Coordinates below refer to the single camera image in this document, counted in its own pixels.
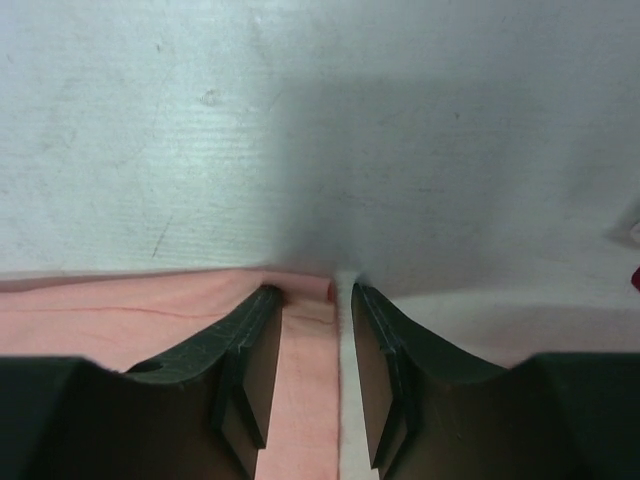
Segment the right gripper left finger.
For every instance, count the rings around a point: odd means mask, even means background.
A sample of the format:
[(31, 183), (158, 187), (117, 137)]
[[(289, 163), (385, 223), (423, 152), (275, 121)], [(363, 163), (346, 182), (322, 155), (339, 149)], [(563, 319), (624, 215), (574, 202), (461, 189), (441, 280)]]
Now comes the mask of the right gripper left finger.
[(125, 372), (81, 357), (3, 357), (5, 479), (251, 479), (266, 446), (284, 296), (258, 288), (221, 320)]

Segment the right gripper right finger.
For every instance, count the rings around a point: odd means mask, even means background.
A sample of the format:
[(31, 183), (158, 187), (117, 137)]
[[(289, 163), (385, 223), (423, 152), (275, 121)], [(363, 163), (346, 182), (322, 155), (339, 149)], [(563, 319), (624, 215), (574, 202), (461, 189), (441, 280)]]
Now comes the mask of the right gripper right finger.
[(382, 479), (635, 479), (639, 357), (542, 353), (504, 368), (357, 283), (369, 461)]

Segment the pink t shirt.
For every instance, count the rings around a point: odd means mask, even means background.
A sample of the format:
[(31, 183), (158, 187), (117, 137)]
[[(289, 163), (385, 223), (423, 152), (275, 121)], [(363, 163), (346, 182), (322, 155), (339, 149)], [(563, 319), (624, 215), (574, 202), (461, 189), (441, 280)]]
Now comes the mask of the pink t shirt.
[(339, 476), (339, 326), (330, 278), (260, 270), (1, 291), (4, 355), (81, 355), (123, 371), (220, 320), (262, 284), (285, 294), (260, 479)]

